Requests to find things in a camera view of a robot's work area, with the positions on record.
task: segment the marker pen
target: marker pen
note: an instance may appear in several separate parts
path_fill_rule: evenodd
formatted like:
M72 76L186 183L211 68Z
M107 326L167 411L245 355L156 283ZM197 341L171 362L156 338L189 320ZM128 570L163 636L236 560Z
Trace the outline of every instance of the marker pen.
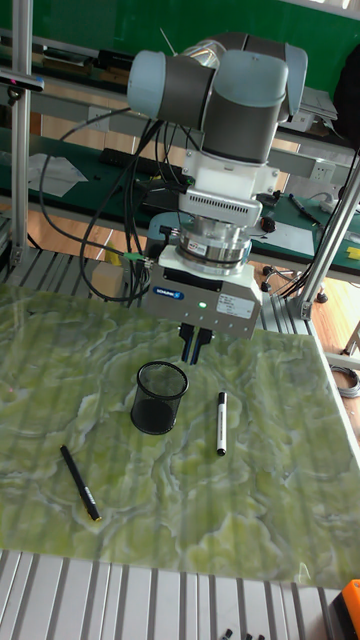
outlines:
M226 453L226 407L227 393L221 391L218 398L218 421L216 439L216 450L219 456L224 456Z

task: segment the wall outlet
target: wall outlet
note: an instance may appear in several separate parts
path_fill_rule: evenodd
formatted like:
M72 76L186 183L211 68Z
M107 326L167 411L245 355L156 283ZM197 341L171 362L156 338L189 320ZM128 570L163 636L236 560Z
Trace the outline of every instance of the wall outlet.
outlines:
M314 182L330 184L335 169L336 165L333 164L333 162L317 159L315 160L315 164L310 175L310 180L313 180Z
M88 119L96 118L97 116L103 116L106 113L111 113L111 109L103 109L101 107L89 107ZM109 131L109 118L104 118L100 122L94 122L89 126L89 129L95 129L95 131L103 131L107 133Z

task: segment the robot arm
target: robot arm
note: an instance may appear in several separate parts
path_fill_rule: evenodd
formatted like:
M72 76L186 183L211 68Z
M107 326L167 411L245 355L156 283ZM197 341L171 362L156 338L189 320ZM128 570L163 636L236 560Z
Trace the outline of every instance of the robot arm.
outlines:
M194 184L179 197L179 244L164 250L153 271L151 312L207 335L251 337L261 295L245 264L246 228L261 213L256 195L274 190L278 171L267 158L278 122L299 108L306 66L304 51L241 33L221 34L179 56L136 56L130 107L203 132L201 149L185 157L183 173Z

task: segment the aluminum frame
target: aluminum frame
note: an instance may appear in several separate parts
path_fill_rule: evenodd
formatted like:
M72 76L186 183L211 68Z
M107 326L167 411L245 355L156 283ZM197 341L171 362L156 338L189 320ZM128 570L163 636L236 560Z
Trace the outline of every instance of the aluminum frame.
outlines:
M33 0L13 0L13 59L15 72L31 75ZM26 250L30 91L24 90L12 107L12 240L11 263L18 264Z
M360 161L358 160L358 163L350 176L349 184L344 192L344 197L340 202L339 209L335 213L333 221L330 224L324 244L314 259L307 282L300 296L293 298L290 301L303 320L309 320L311 317L311 308L316 292L323 278L326 276L333 259L335 258L336 252L352 220L359 200Z

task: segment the mesh pen holder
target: mesh pen holder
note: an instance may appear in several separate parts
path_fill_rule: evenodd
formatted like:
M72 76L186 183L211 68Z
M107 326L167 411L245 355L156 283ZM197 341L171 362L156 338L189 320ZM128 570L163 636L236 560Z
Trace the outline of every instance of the mesh pen holder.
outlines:
M189 386L185 373L169 362L148 362L139 369L137 384L131 410L133 424L144 433L167 433L175 424L180 400Z

